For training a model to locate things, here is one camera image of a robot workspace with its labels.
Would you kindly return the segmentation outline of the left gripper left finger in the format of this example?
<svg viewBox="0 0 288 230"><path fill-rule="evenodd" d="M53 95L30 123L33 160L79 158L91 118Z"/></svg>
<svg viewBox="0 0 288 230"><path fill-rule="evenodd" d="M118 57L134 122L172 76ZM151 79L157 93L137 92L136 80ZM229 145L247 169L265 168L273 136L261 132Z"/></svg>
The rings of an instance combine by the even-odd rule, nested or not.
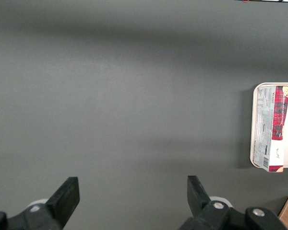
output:
<svg viewBox="0 0 288 230"><path fill-rule="evenodd" d="M62 230L80 202L79 181L69 177L46 201L8 219L9 230Z"/></svg>

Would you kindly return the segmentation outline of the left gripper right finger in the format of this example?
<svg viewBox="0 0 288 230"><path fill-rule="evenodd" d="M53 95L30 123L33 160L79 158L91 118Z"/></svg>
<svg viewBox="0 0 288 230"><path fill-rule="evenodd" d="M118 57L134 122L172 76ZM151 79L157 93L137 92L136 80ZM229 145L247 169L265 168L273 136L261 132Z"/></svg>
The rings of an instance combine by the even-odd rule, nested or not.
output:
<svg viewBox="0 0 288 230"><path fill-rule="evenodd" d="M188 176L187 200L192 212L181 230L284 230L276 214L263 207L249 207L244 213L221 198L212 199L197 176Z"/></svg>

